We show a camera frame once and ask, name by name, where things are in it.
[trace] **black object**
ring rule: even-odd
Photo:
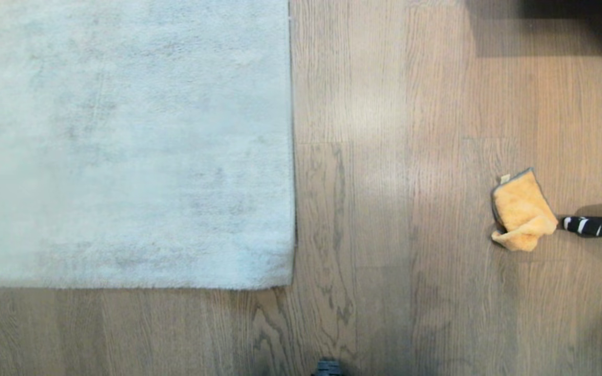
[[[602,217],[565,217],[561,223],[582,238],[602,238]]]
[[[344,376],[337,361],[319,361],[313,376]]]

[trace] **black and white striped handle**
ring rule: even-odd
[[[566,217],[562,223],[567,231],[602,238],[602,217]]]

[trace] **orange microfiber cloth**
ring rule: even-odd
[[[540,186],[528,169],[515,178],[501,178],[492,191],[494,215],[507,233],[494,231],[492,239],[511,251],[531,252],[543,235],[552,235],[559,220],[554,215]]]

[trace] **wooden floor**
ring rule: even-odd
[[[527,167],[602,214],[602,2],[566,3],[292,0],[294,284],[0,289],[0,376],[602,374],[602,240],[489,238]]]

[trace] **white rug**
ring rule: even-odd
[[[0,1],[0,286],[289,284],[287,0]]]

